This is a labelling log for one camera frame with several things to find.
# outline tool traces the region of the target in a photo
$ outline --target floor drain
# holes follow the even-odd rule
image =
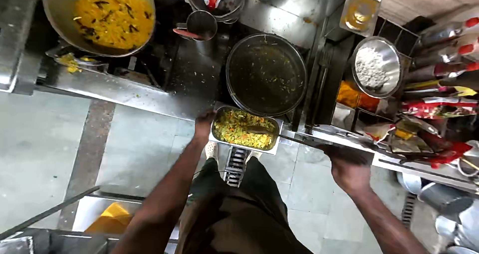
[[[412,216],[414,215],[414,205],[416,204],[417,196],[408,192],[404,200],[404,207],[402,208],[401,221],[406,228],[411,227]]]
[[[246,168],[246,157],[250,150],[231,147],[228,159],[226,161],[225,174],[223,180],[226,184],[239,187],[243,179],[244,170]]]

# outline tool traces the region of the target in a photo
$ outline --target white shoe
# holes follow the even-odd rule
[[[207,145],[205,146],[205,153],[207,155],[207,159],[213,158],[218,162],[218,144],[212,141],[208,141]]]
[[[246,158],[246,161],[245,163],[248,163],[249,159],[251,159],[251,157],[256,157],[256,159],[260,159],[261,155],[263,155],[262,152],[258,152],[258,151],[251,151],[251,153],[248,155],[248,157]]]

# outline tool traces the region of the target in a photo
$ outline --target plastic bottle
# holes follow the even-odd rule
[[[440,42],[456,38],[464,32],[464,29],[479,24],[479,17],[472,17],[464,22],[451,22],[437,29],[427,31],[421,35],[419,46],[428,47]]]
[[[464,34],[463,36],[460,36],[456,39],[452,39],[447,42],[443,42],[437,45],[434,45],[432,47],[428,48],[419,48],[416,50],[416,56],[418,55],[424,55],[424,54],[429,54],[433,51],[440,50],[446,47],[462,47],[468,44],[472,45],[479,45],[479,34]]]
[[[466,63],[438,63],[422,67],[413,72],[410,72],[406,77],[407,83],[417,83],[429,80],[437,80],[450,77],[458,77],[464,72],[479,70],[479,62],[470,64]]]
[[[454,63],[458,62],[461,56],[468,55],[472,52],[479,51],[479,44],[468,44],[461,47],[446,47],[433,51],[427,55],[419,55],[412,60],[412,67],[418,69],[428,65],[437,63]]]

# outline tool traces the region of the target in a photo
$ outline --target steel mug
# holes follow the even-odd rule
[[[186,23],[177,23],[176,27],[203,37],[202,39],[196,39],[181,36],[185,39],[194,40],[201,54],[209,55],[214,52],[214,37],[218,30],[218,25],[212,14],[203,10],[195,11],[188,16]]]

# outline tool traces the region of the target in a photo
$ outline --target yellow curry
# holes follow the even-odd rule
[[[154,14],[146,0],[78,0],[74,20],[95,44],[136,49],[148,40]]]

